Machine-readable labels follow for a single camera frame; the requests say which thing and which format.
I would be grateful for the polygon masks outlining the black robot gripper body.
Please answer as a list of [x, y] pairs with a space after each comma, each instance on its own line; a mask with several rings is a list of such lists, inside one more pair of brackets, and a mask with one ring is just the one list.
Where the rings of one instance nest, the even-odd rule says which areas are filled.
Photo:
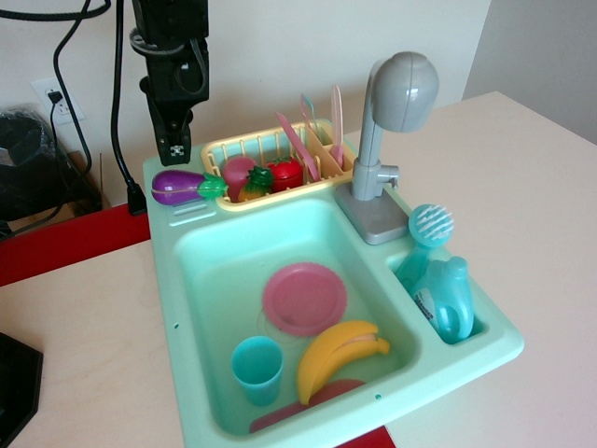
[[205, 102], [210, 95], [209, 51], [204, 39], [190, 39], [176, 48], [146, 45], [146, 76], [140, 88], [156, 105]]

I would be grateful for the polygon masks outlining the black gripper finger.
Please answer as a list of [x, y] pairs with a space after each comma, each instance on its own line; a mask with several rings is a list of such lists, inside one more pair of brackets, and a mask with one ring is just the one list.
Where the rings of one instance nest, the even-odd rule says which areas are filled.
[[171, 154], [171, 147], [169, 142], [169, 135], [167, 133], [164, 120], [162, 119], [158, 107], [150, 96], [146, 97], [149, 115], [151, 117], [154, 136], [157, 150], [160, 157], [160, 162], [163, 166], [170, 166], [174, 164], [174, 159]]
[[170, 123], [170, 155], [173, 164], [187, 164], [191, 153], [190, 123], [193, 120], [191, 109], [182, 111]]

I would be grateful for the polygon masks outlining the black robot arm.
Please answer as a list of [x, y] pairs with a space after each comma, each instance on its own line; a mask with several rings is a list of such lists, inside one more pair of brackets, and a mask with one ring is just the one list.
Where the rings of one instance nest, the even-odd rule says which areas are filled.
[[160, 162], [187, 164], [192, 108], [209, 99], [208, 3], [134, 1], [132, 49], [146, 61], [146, 96]]

